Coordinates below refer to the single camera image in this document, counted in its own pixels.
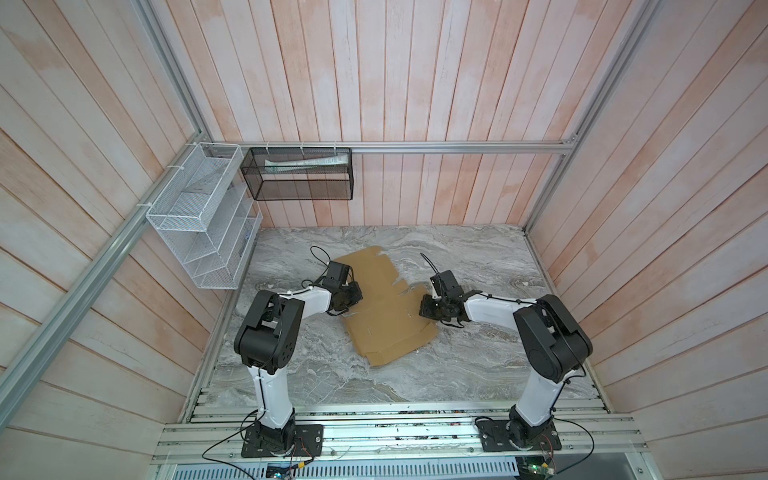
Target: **pink wooden plank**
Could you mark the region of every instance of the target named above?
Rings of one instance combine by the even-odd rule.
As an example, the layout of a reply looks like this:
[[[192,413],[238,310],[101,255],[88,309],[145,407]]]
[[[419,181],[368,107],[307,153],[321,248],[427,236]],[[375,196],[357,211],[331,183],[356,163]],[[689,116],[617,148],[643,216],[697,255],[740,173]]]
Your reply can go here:
[[[192,0],[192,5],[243,141],[262,141],[259,120],[219,0]]]
[[[579,0],[568,30],[551,66],[547,81],[541,89],[531,119],[525,128],[526,140],[543,140],[558,109],[577,64],[584,55],[587,43],[594,33],[606,0]]]
[[[485,72],[480,84],[475,113],[472,117],[472,126],[469,129],[469,140],[488,139],[493,114],[502,94],[502,87],[527,6],[528,2],[524,0],[501,3],[491,46],[488,50],[488,60],[485,63]],[[483,158],[482,155],[465,155],[462,158],[448,223],[475,222],[475,215],[490,174],[487,167],[492,166],[492,162],[487,161],[487,159],[484,162]]]
[[[248,87],[250,103],[256,112],[261,137],[264,141],[282,141],[283,132],[248,0],[225,0],[221,2],[221,8]]]
[[[0,129],[101,228],[107,233],[116,231],[123,217],[3,88],[0,88],[0,110],[4,112],[0,115]]]
[[[469,7],[469,2],[459,0],[448,0],[445,3],[435,66],[435,85],[432,89],[432,103],[429,110],[427,140],[445,140],[448,133],[453,93],[469,20]],[[432,222],[441,163],[441,155],[424,157],[419,211],[416,218],[420,225]]]
[[[141,23],[141,19],[132,5],[125,2],[114,2],[114,5],[118,8],[125,26],[128,27],[128,31],[131,33],[131,38],[136,43],[141,57],[147,62],[147,66],[152,72],[152,76],[155,82],[157,82],[163,98],[168,103],[168,107],[181,130],[182,141],[186,141],[196,133],[195,127],[192,125],[192,120],[187,114],[184,104],[182,104],[181,97],[171,83],[170,76],[166,72],[162,60],[152,44],[150,33],[144,29],[144,25]]]
[[[555,62],[558,49],[566,35],[568,24],[576,9],[577,2],[569,1],[558,8],[550,8],[541,24],[541,30],[536,40],[536,44],[525,69],[525,75],[520,84],[520,90],[515,100],[515,106],[512,108],[509,122],[507,124],[504,139],[522,140],[534,109],[539,101],[547,103],[549,100],[542,100],[542,90],[547,83],[547,79]],[[494,207],[491,216],[492,223],[505,223],[518,196],[520,187],[525,180],[525,175],[533,163],[534,155],[524,154],[515,157],[515,160],[509,169],[506,180],[501,191],[498,194],[498,201]],[[483,201],[492,202],[493,197],[488,196],[486,191]]]
[[[65,106],[56,98],[8,37],[0,32],[0,54],[5,68],[0,84],[56,145],[74,162],[121,215],[138,197],[104,157]]]
[[[604,385],[616,383],[768,312],[768,270],[755,273],[709,302],[651,333],[595,369]]]
[[[502,194],[496,202],[491,223],[507,222],[512,205],[515,203],[515,199],[520,192],[520,187],[525,181],[528,171],[531,170],[534,157],[536,157],[534,154],[519,154],[515,156],[515,161],[512,163],[507,179],[504,182]]]
[[[197,75],[195,67],[192,64],[192,59],[187,52],[187,46],[184,44],[184,40],[181,38],[181,33],[176,25],[174,16],[170,13],[170,8],[165,0],[151,0],[154,11],[157,14],[157,20],[160,22],[165,37],[168,40],[170,48],[176,55],[176,60],[179,63],[179,68],[187,79],[187,83],[190,87],[190,92],[197,102],[197,106],[200,109],[200,115],[203,118],[203,122],[210,131],[211,140],[222,141],[224,135],[219,128],[219,122],[216,119],[214,110],[211,107],[211,103],[208,100],[208,96],[203,88],[201,78]]]
[[[120,132],[134,156],[141,162],[150,177],[157,178],[162,172],[159,160],[155,157],[144,137],[141,136],[125,107],[120,103],[91,56],[85,51],[58,7],[50,0],[48,2],[32,2],[28,7],[56,44],[56,48],[64,55],[72,69],[78,73],[83,85],[104,110],[110,122]]]
[[[763,269],[768,265],[768,251],[760,239],[767,234],[768,217],[763,215],[653,296],[636,292],[635,298],[644,302],[624,316],[621,311],[637,301],[614,309],[614,318],[619,320],[599,335],[595,335],[596,317],[582,321],[584,331],[596,340],[592,361],[600,362],[620,352]]]
[[[167,0],[170,13],[173,15],[179,35],[187,47],[190,61],[200,79],[210,107],[213,110],[217,125],[221,129],[220,141],[242,141],[239,126],[235,121],[232,108],[210,57],[208,44],[205,41],[200,23],[197,21],[190,0]]]
[[[435,63],[440,40],[444,2],[423,1],[414,4],[408,101],[406,105],[406,140],[423,141],[429,127],[429,106],[435,80]],[[419,210],[424,155],[404,155],[400,185],[400,225],[415,225]]]
[[[120,60],[109,37],[102,28],[94,28],[99,23],[91,7],[86,2],[57,2],[57,5],[114,93],[120,98],[155,156],[173,158],[176,152],[170,147],[161,126],[131,79],[130,72]]]
[[[547,166],[544,168],[544,171],[541,172],[541,176],[538,178],[538,182],[536,183],[536,187],[534,187],[533,193],[531,194],[531,198],[528,199],[528,204],[525,205],[525,208],[523,209],[522,216],[518,221],[519,225],[522,225],[522,226],[528,225],[528,221],[531,218],[531,212],[536,206],[538,197],[546,187],[547,183],[549,182],[549,179],[552,176],[552,172],[554,171],[555,167],[559,164],[560,160],[561,160],[561,155],[549,156],[549,161],[547,162]],[[514,205],[512,207],[513,213],[515,212],[516,208],[517,208],[517,205]]]
[[[552,247],[549,249],[552,252],[559,248],[565,238],[576,232],[576,235],[572,237],[573,241],[562,250],[551,265],[550,270],[553,278],[559,276],[576,252],[584,246],[587,238],[596,231],[596,226],[599,226],[606,219],[607,213],[610,213],[609,210],[616,207],[621,198],[627,194],[629,188],[649,168],[655,157],[680,131],[684,122],[695,112],[694,108],[698,108],[706,98],[702,94],[714,89],[715,81],[719,81],[726,74],[727,71],[724,69],[718,72],[712,70],[702,71],[700,74],[699,72],[707,64],[718,64],[717,58],[713,58],[713,53],[718,50],[722,41],[728,36],[728,32],[738,22],[740,13],[747,6],[746,2],[716,4],[694,33],[686,48],[680,53],[680,60],[669,70],[629,132],[606,161],[598,178],[595,179],[594,187],[582,197],[580,204],[574,209],[574,214],[564,223],[558,237],[553,241]],[[736,58],[737,56],[732,56],[725,65],[728,65],[729,68]],[[709,77],[708,80],[709,88],[700,91],[698,95],[687,94],[681,97],[686,90],[688,92],[697,91],[697,89],[686,89],[697,74],[699,74],[699,79],[706,79],[709,74],[713,74],[713,77]],[[665,127],[657,129],[668,112],[671,113],[671,117],[664,122]],[[650,144],[643,145],[646,141],[649,141]],[[609,190],[609,185],[614,182],[616,184],[611,186]],[[598,203],[598,198],[601,195],[604,197]],[[589,214],[590,218],[586,215],[586,210],[589,207],[594,208],[594,211]],[[587,220],[577,231],[576,221],[579,219],[584,221],[584,218]]]
[[[763,315],[608,386],[608,394],[628,412],[765,368],[767,333],[768,316]]]
[[[306,56],[306,44],[302,29],[296,27],[301,25],[298,2],[296,0],[276,2],[272,4],[272,10],[277,28],[277,36],[280,39],[283,65],[290,87],[290,97],[293,101],[293,111],[296,115],[296,125],[299,129],[299,139],[305,141],[319,140],[312,82],[310,80],[310,67]],[[303,176],[294,175],[294,178],[301,180]],[[291,202],[284,203],[286,209],[293,209]],[[317,227],[317,212],[313,202],[311,200],[300,200],[299,205],[304,217],[304,226]],[[323,205],[320,204],[319,209],[321,221],[324,224],[332,223],[330,208],[324,210]]]
[[[469,10],[446,134],[448,140],[468,139],[494,32],[489,26],[496,25],[500,6],[501,2],[497,1],[474,2]],[[462,158],[463,155],[446,155],[442,159],[432,223],[449,222]]]
[[[384,136],[386,6],[383,2],[357,2],[357,31],[362,139],[377,141]],[[363,155],[365,225],[382,224],[383,177],[382,155]]]
[[[299,10],[304,30],[306,57],[310,66],[319,138],[322,141],[338,141],[341,140],[341,120],[328,2],[301,0]],[[318,176],[320,180],[324,178],[326,178],[324,174]],[[320,184],[317,191],[320,195],[328,195],[325,184]],[[313,204],[319,227],[349,224],[349,213],[345,202],[315,200]]]
[[[103,158],[137,197],[142,195],[151,185],[150,174],[157,175],[160,165],[153,161],[151,166],[154,169],[149,174],[144,170],[142,163],[133,155],[116,127],[23,2],[4,2],[0,8],[0,27],[18,51],[78,122]]]
[[[525,179],[520,185],[515,202],[512,204],[512,208],[509,211],[507,217],[507,223],[513,225],[523,225],[523,213],[525,208],[533,200],[536,187],[540,184],[541,177],[543,176],[547,166],[551,162],[552,155],[550,154],[538,154],[533,158],[531,166],[525,173]]]
[[[333,59],[339,91],[341,136],[345,141],[360,140],[360,86],[357,67],[357,26],[354,0],[329,2]],[[359,155],[352,158],[355,182],[353,198],[347,203],[348,224],[363,225],[362,165]]]
[[[577,278],[577,290],[591,291],[624,262],[768,126],[768,112],[763,108],[766,102],[768,84],[764,83],[597,259],[590,262],[581,253],[577,254],[558,278],[559,291],[565,296]],[[568,297],[569,301],[583,299],[577,292],[571,292]]]
[[[478,205],[477,214],[475,215],[475,223],[491,223],[493,213],[496,210],[496,204],[498,199],[504,194],[505,184],[509,178],[511,169],[515,163],[517,155],[514,154],[498,154],[493,158],[493,165],[490,167],[490,177],[485,185],[482,198]],[[512,178],[525,175],[528,171],[527,168],[516,171]]]
[[[558,109],[549,124],[545,140],[563,138],[568,122],[574,116],[579,100],[594,77],[598,65],[604,58],[608,45],[619,28],[619,23],[629,7],[630,0],[608,0],[603,12],[594,26],[584,54],[579,59],[576,70],[565,88]]]
[[[768,35],[765,35],[765,46],[768,47]],[[710,137],[713,138],[713,143],[709,148],[704,148],[701,156],[712,154],[715,150],[727,148],[735,148],[731,150],[730,154],[725,154],[727,158],[735,155],[740,148],[751,140],[751,137],[759,133],[766,125],[766,121],[760,117],[760,114],[749,108],[740,111],[740,114],[735,114],[734,123],[738,125],[740,121],[746,119],[747,122],[756,121],[758,125],[752,125],[752,128],[741,128],[740,134],[747,135],[734,137],[734,144],[722,145],[728,138],[730,132],[725,131],[724,134],[716,135],[716,131],[723,125],[724,121],[737,110],[737,108],[745,103],[745,107],[748,107],[752,101],[762,101],[763,96],[766,95],[766,88],[768,85],[761,86],[750,97],[747,97],[752,93],[754,88],[763,82],[768,75],[768,61],[763,63],[763,68],[755,68],[755,65],[750,65],[747,70],[743,69],[743,64],[739,63],[730,74],[720,83],[720,86],[715,90],[709,99],[702,105],[699,111],[688,121],[688,124],[677,135],[677,137],[670,143],[669,147],[659,156],[657,161],[653,163],[647,169],[647,172],[637,181],[627,193],[627,196],[615,207],[614,212],[603,222],[595,235],[584,246],[586,250],[590,252],[590,255],[579,255],[574,258],[568,268],[568,274],[561,275],[563,278],[563,284],[570,285],[572,279],[578,274],[584,272],[587,266],[592,264],[596,260],[598,255],[601,255],[617,237],[625,230],[630,222],[633,221],[644,208],[662,191],[663,188],[671,181],[671,179],[678,175],[680,170],[684,167],[686,162],[694,156],[694,154],[705,145]],[[722,157],[715,156],[712,159],[707,159],[716,163],[719,161],[726,161]],[[672,208],[675,200],[670,200],[670,204],[667,207]],[[676,209],[672,209],[669,214],[674,213]],[[555,279],[555,284],[558,284],[559,278]]]
[[[114,2],[89,2],[91,10],[107,34],[115,51],[134,79],[134,83],[147,102],[147,106],[160,125],[160,129],[168,140],[171,150],[176,151],[187,141],[187,136],[181,131],[167,99],[152,75],[144,56],[131,36],[126,23]]]
[[[485,154],[480,157],[480,163],[478,165],[477,174],[475,175],[475,182],[472,185],[472,193],[469,195],[463,223],[478,223],[477,215],[482,204],[482,199],[485,196],[485,189],[488,187],[488,182],[492,178],[495,164],[496,155],[494,154]]]
[[[523,76],[528,69],[528,63],[533,55],[538,33],[541,30],[541,24],[544,22],[548,8],[549,0],[544,0],[542,2],[529,2],[528,7],[525,9],[525,17],[523,18],[520,33],[515,43],[515,51],[512,54],[512,60],[504,80],[502,95],[498,99],[498,105],[493,114],[488,140],[501,140],[504,137],[512,108],[517,101]]]
[[[386,6],[384,140],[402,141],[406,134],[406,101],[411,50],[413,0],[395,0]],[[384,156],[384,225],[397,225],[400,212],[402,155]]]
[[[760,171],[766,164],[763,152],[767,148],[768,132],[763,131],[576,307],[572,307],[576,318],[585,318]],[[580,285],[575,284],[563,294],[569,305],[576,304],[581,297]]]
[[[567,182],[555,191],[551,201],[531,232],[545,265],[552,264],[562,247],[550,248],[555,234],[568,219],[577,202],[590,187],[622,136],[634,122],[685,44],[694,34],[713,2],[674,2],[661,6],[658,21],[650,26],[647,41],[633,59],[624,82],[611,104],[598,118],[594,135],[581,145],[578,167],[568,171]]]
[[[631,281],[582,320],[585,331],[589,329],[598,333],[608,328],[764,214],[768,208],[764,201],[767,178],[768,171],[763,169],[674,245],[650,262]]]
[[[550,101],[550,99],[542,97],[542,91],[548,83],[549,72],[555,62],[563,37],[567,31],[571,30],[568,25],[577,3],[576,0],[564,0],[557,4],[557,8],[547,10],[531,60],[520,85],[520,92],[515,100],[515,106],[512,108],[509,123],[504,133],[505,140],[522,140],[538,102],[543,101],[546,105]]]
[[[283,139],[285,141],[298,141],[299,130],[296,126],[296,115],[293,112],[293,102],[288,88],[288,78],[285,65],[283,64],[283,55],[280,50],[280,40],[277,37],[272,6],[269,0],[250,0],[250,9],[253,16],[253,24],[256,26],[261,55],[266,67],[266,76],[270,80],[270,89],[272,90],[277,117],[280,119],[280,130],[283,131]],[[304,220],[303,207],[307,210],[308,217],[314,220],[312,203],[309,202],[309,205],[307,205],[306,201],[283,201],[287,224],[283,224],[283,216],[279,211],[270,212],[273,215],[273,220],[278,221],[283,227],[306,227],[308,223]]]

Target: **robotic arm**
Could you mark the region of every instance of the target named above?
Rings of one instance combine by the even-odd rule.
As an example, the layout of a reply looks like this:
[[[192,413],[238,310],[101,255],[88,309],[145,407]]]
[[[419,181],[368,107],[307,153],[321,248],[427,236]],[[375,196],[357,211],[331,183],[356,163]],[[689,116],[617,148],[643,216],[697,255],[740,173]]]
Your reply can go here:
[[[424,295],[421,316],[443,324],[487,322],[516,329],[533,370],[509,421],[486,420],[492,434],[483,435],[487,452],[538,448],[539,436],[554,430],[552,407],[569,378],[592,354],[592,343],[576,319],[555,295],[538,300],[514,300],[478,290],[465,293],[450,270],[430,278],[434,295]]]
[[[243,457],[282,455],[299,440],[319,455],[322,426],[296,430],[285,366],[303,319],[321,312],[340,315],[362,300],[358,283],[347,282],[349,271],[349,265],[330,261],[326,273],[304,290],[256,294],[234,340],[235,353],[253,377],[259,404],[258,420],[246,430]]]

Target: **aluminum frame rail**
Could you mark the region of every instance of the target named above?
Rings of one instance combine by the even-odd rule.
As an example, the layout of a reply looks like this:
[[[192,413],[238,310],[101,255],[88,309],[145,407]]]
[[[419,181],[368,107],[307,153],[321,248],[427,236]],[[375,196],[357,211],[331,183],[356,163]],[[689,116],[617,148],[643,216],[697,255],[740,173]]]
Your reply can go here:
[[[568,154],[568,141],[271,141],[242,148],[350,148],[353,154]]]
[[[539,451],[484,453],[473,425],[474,417],[508,417],[511,402],[389,403],[296,408],[296,421],[325,426],[319,459],[456,458],[490,455],[538,455]],[[609,414],[600,399],[566,399],[556,404],[557,416],[578,422],[594,437],[595,452],[648,452],[630,415]],[[203,451],[240,428],[251,408],[198,406],[192,423],[166,425],[152,464],[205,463]],[[555,421],[563,451],[587,454],[589,435],[576,425]],[[258,462],[240,458],[243,440],[235,435],[208,452],[228,462]]]

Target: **wooden wall panel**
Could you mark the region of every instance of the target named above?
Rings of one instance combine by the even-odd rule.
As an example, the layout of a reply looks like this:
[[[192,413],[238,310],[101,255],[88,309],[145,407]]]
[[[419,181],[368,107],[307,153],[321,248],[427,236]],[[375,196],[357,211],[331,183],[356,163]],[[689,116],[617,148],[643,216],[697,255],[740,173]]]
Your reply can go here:
[[[570,136],[642,2],[153,3],[216,140],[483,141]],[[355,156],[352,201],[263,208],[276,227],[523,224],[556,160]]]
[[[0,60],[5,371],[195,129],[128,2],[3,2]],[[0,434],[0,476],[143,478],[220,309],[148,232]]]
[[[665,478],[768,469],[767,26],[765,2],[663,4],[531,232]],[[704,454],[726,437],[748,460]]]

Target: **metal vent grille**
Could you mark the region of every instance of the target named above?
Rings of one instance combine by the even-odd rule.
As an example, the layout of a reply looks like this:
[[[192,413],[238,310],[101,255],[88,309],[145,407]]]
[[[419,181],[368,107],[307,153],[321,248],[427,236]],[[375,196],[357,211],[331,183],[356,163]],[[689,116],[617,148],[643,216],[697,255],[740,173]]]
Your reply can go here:
[[[270,465],[288,466],[285,462],[269,462]],[[254,478],[266,478],[267,463],[240,463]],[[345,478],[467,478],[481,475],[483,478],[509,478],[518,476],[515,457],[482,458],[414,458],[404,460],[329,460],[316,461],[296,473],[297,478],[317,480]],[[212,478],[247,478],[245,474],[226,465],[179,465],[174,480],[208,480]]]

